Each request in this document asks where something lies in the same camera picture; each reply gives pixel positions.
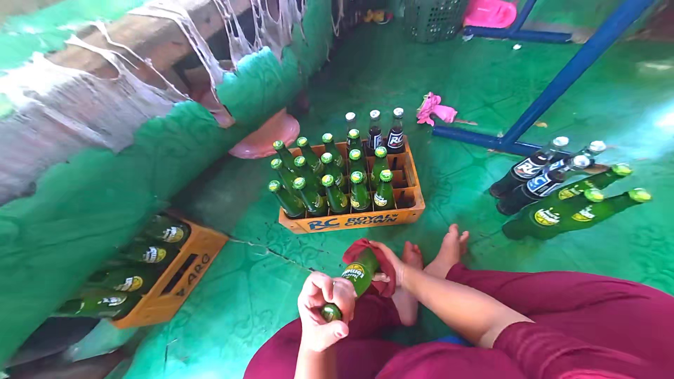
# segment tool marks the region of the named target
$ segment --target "person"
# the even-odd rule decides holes
[[[381,249],[396,271],[391,298],[313,272],[299,319],[253,356],[244,378],[672,378],[674,298],[645,285],[579,272],[469,270],[460,263],[468,233],[452,225],[423,268],[418,246],[402,260]],[[379,280],[386,280],[384,275]],[[417,301],[472,347],[432,342],[407,347],[382,339],[416,322]],[[320,308],[335,303],[342,321]]]

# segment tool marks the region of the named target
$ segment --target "red cloth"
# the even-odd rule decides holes
[[[391,295],[396,292],[396,270],[384,255],[384,252],[381,251],[378,247],[370,245],[370,241],[368,241],[367,238],[361,238],[349,246],[349,248],[344,252],[342,260],[346,264],[354,262],[356,259],[358,259],[358,255],[360,255],[360,253],[367,248],[374,252],[377,260],[379,261],[379,268],[391,279],[388,283],[372,282],[372,285],[377,289],[377,291],[379,291],[381,296],[391,297]]]

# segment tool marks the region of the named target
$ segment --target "blue metal pole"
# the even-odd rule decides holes
[[[563,69],[541,95],[501,138],[501,145],[516,142],[526,130],[587,70],[654,0],[625,0]]]

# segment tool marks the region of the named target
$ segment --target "maroon pants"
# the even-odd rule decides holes
[[[674,372],[674,297],[659,290],[580,272],[501,272],[469,270],[455,264],[447,280],[486,293],[512,309],[587,343],[629,353]],[[400,324],[393,301],[364,295],[356,303],[349,335],[336,343],[339,377],[374,378],[405,349],[379,339]],[[250,361],[244,378],[292,378],[301,324],[294,320],[267,341]]]

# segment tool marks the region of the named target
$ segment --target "hand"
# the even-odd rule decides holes
[[[326,322],[321,308],[334,303],[342,312],[341,321]],[[302,322],[304,349],[321,352],[348,335],[348,322],[353,320],[356,291],[344,278],[330,278],[322,272],[312,272],[304,282],[297,298],[297,309]]]

